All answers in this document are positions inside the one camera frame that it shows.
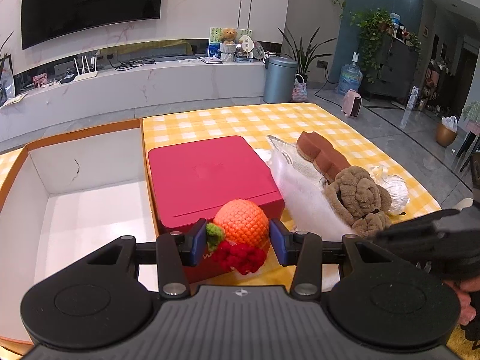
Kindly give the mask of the person right hand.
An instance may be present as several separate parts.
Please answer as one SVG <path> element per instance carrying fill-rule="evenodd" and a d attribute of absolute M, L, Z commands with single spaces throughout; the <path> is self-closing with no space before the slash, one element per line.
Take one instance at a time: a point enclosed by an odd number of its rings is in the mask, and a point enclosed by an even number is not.
<path fill-rule="evenodd" d="M 476 317 L 477 310 L 471 305 L 470 293 L 480 290 L 480 277 L 475 277 L 469 280 L 454 282 L 452 280 L 445 280 L 444 283 L 448 285 L 456 293 L 460 302 L 460 316 L 459 325 L 466 326 Z"/>

